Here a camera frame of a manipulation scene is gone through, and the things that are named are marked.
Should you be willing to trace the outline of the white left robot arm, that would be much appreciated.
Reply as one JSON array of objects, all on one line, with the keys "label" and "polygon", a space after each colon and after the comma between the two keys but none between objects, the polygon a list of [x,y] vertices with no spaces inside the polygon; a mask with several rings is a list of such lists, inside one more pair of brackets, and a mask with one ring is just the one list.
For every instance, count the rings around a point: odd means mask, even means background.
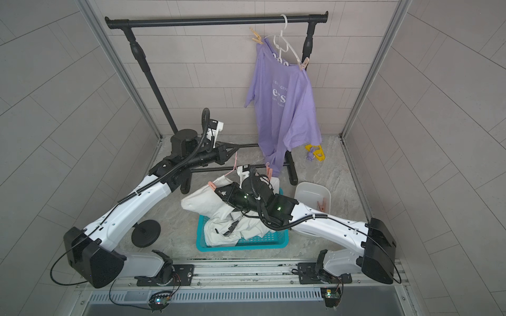
[{"label": "white left robot arm", "polygon": [[120,254],[115,249],[131,232],[138,248],[152,245],[161,233],[159,222],[142,217],[176,189],[187,193],[192,171],[210,163],[224,165],[238,144],[218,142],[217,131],[184,129],[171,137],[171,154],[152,167],[142,182],[106,214],[83,229],[64,235],[69,265],[94,288],[103,288],[122,277],[134,277],[149,285],[173,280],[172,259],[163,252]]}]

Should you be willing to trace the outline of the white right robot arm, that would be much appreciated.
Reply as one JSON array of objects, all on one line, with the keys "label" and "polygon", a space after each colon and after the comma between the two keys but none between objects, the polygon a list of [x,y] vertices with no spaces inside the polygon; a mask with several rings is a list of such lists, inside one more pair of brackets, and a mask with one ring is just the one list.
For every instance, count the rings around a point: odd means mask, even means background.
[{"label": "white right robot arm", "polygon": [[256,213],[270,230],[291,229],[341,245],[340,251],[322,250],[318,256],[315,271],[323,282],[332,283],[343,274],[358,272],[382,284],[401,282],[395,266],[397,243],[383,221],[352,221],[312,209],[275,193],[259,175],[249,176],[242,184],[211,187],[232,208]]}]

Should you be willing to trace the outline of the pink clothespin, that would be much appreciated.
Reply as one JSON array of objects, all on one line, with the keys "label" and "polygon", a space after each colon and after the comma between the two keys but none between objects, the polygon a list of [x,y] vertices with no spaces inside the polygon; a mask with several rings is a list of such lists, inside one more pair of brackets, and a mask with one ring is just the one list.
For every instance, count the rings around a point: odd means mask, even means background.
[{"label": "pink clothespin", "polygon": [[267,177],[268,177],[269,180],[272,179],[273,169],[270,167],[269,163],[266,163],[266,175],[267,175]]},{"label": "pink clothespin", "polygon": [[213,182],[208,182],[208,186],[213,190],[215,191],[216,190],[216,185],[213,183]]},{"label": "pink clothespin", "polygon": [[306,57],[304,61],[299,65],[300,70],[305,71],[306,68],[308,67],[309,61],[310,59]]}]

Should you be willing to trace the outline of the pink wire hanger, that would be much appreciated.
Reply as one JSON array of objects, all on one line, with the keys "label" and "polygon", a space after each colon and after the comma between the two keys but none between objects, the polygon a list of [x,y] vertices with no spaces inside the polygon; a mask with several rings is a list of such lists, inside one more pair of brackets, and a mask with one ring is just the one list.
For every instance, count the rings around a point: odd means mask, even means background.
[{"label": "pink wire hanger", "polygon": [[234,160],[234,166],[232,167],[232,170],[230,170],[228,173],[224,174],[225,177],[230,175],[232,172],[234,172],[237,169],[237,152],[235,153],[235,160]]}]

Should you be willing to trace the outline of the purple t-shirt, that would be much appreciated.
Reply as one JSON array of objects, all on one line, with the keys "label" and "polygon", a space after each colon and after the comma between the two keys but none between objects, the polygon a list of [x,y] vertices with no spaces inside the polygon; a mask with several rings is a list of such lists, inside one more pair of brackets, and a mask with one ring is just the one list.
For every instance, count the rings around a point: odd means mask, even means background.
[{"label": "purple t-shirt", "polygon": [[298,64],[279,62],[268,38],[256,45],[256,65],[245,107],[254,104],[258,145],[265,163],[278,177],[285,154],[305,145],[322,143],[312,85]]}]

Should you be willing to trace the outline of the white garment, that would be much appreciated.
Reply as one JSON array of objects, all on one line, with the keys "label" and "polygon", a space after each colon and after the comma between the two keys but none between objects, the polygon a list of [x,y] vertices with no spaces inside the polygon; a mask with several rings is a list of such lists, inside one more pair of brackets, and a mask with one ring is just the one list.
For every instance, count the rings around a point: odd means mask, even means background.
[{"label": "white garment", "polygon": [[206,245],[210,247],[236,246],[241,239],[262,238],[271,233],[253,211],[246,215],[235,211],[208,184],[183,198],[181,207],[208,217],[204,225],[204,236]]}]

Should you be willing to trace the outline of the white plastic hanger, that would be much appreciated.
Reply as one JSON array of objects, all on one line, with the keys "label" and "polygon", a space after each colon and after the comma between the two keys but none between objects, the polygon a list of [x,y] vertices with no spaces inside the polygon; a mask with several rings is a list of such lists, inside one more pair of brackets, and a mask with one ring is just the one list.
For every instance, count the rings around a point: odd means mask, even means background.
[{"label": "white plastic hanger", "polygon": [[270,42],[274,45],[275,49],[278,51],[278,54],[276,54],[277,61],[284,65],[289,66],[289,62],[283,59],[283,53],[292,53],[292,55],[296,59],[296,64],[298,64],[299,68],[302,69],[302,62],[300,60],[299,55],[295,51],[295,49],[292,47],[292,45],[289,43],[288,39],[284,37],[283,33],[287,29],[288,26],[288,18],[285,14],[281,15],[284,20],[284,27],[280,30],[279,34],[266,36],[265,39],[269,38]]}]

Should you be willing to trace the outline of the beige clothespin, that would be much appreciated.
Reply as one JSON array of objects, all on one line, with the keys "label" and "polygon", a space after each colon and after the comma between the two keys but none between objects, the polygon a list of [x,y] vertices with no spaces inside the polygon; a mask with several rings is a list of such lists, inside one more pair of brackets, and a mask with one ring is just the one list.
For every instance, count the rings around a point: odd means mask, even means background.
[{"label": "beige clothespin", "polygon": [[257,44],[263,45],[262,37],[259,35],[253,28],[250,28],[250,31],[253,33],[254,37],[252,38],[252,41],[256,42]]}]

